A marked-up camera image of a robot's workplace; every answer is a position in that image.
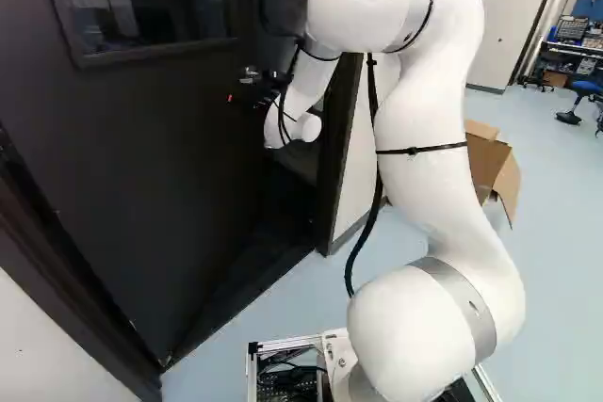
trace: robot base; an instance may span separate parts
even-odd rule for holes
[[[284,400],[282,395],[272,397],[263,393],[264,389],[257,384],[258,373],[261,372],[268,360],[276,359],[277,362],[293,360],[310,351],[317,354],[314,364],[327,370],[326,376],[322,372],[317,372],[317,402],[384,402],[364,377],[362,368],[356,365],[358,359],[351,348],[346,329],[328,330],[314,336],[250,343],[246,365],[247,402]],[[464,382],[470,379],[470,376],[466,376],[457,380],[434,400],[438,402],[449,400],[475,402]],[[502,402],[481,366],[477,366],[473,370],[473,379],[477,384],[471,386],[479,387],[486,400]]]

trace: wire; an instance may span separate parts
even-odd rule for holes
[[[314,60],[319,60],[319,61],[336,61],[338,60],[341,56],[335,56],[333,58],[325,58],[323,56],[315,56],[314,54],[312,54],[310,51],[308,51],[307,49],[305,49],[304,47],[302,47],[301,49],[307,56],[310,56],[311,58],[313,58]]]
[[[300,50],[301,50],[301,47],[298,44],[297,47],[295,48],[295,52],[293,53],[293,57],[291,58],[291,62],[289,63],[289,67],[286,70],[285,75],[286,75],[286,78],[289,81],[289,83],[293,77],[293,70],[295,69],[295,64],[298,61],[298,57],[300,56]],[[281,136],[281,141],[283,142],[283,146],[285,146],[287,143],[287,141],[285,140],[285,136],[288,141],[293,141],[291,138],[291,135],[286,130],[286,125],[285,125],[285,99],[286,99],[286,93],[287,93],[288,89],[289,89],[289,85],[287,84],[281,90],[281,100],[278,103],[277,126],[279,129],[279,135]]]
[[[429,6],[427,8],[427,13],[425,14],[425,18],[423,19],[423,22],[421,23],[421,26],[418,28],[418,30],[413,35],[413,37],[411,39],[409,39],[408,41],[406,41],[404,44],[402,44],[401,47],[399,47],[398,49],[393,50],[393,51],[388,51],[388,52],[386,52],[386,54],[395,54],[396,52],[403,51],[404,49],[406,49],[407,47],[409,47],[411,44],[413,44],[416,41],[416,39],[418,38],[418,36],[421,34],[421,32],[423,31],[423,29],[427,25],[428,20],[432,16],[433,1],[434,0],[430,0],[430,4],[429,4]]]
[[[377,98],[377,86],[375,85],[374,67],[376,64],[377,62],[373,59],[373,55],[371,53],[368,53],[368,108],[370,110],[370,121],[373,125],[373,128],[375,127],[375,116],[377,115],[377,110],[379,108],[379,100]],[[367,242],[370,233],[373,231],[375,222],[377,221],[377,215],[379,214],[379,210],[381,209],[381,201],[383,197],[383,181],[381,179],[381,174],[379,173],[379,166],[377,167],[376,179],[377,180],[375,182],[375,192],[373,193],[373,201],[370,204],[370,210],[368,211],[367,223],[365,224],[365,228],[360,233],[360,237],[358,237],[358,241],[355,243],[353,249],[351,250],[350,256],[348,256],[348,260],[346,261],[344,281],[346,284],[346,290],[348,291],[348,295],[350,297],[354,295],[354,288],[351,283],[351,273],[353,271],[354,263],[356,262],[358,253],[360,253],[360,250]]]

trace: light blue floor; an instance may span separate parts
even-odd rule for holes
[[[580,127],[553,120],[573,101],[567,90],[467,92],[467,116],[500,127],[522,170],[516,222],[501,235],[524,278],[528,320],[515,342],[485,365],[505,402],[600,399],[603,137],[594,137],[590,103],[579,107]],[[328,260],[308,256],[178,363],[163,378],[166,402],[244,401],[248,342],[345,326],[343,267],[350,248]],[[385,208],[358,258],[355,284],[425,248],[423,233]]]

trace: white wall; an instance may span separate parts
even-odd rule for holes
[[[542,0],[483,0],[483,41],[469,84],[505,89]]]
[[[0,308],[1,401],[139,400],[55,324],[1,268]]]

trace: window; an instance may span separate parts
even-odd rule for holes
[[[225,0],[54,1],[82,66],[233,42]]]

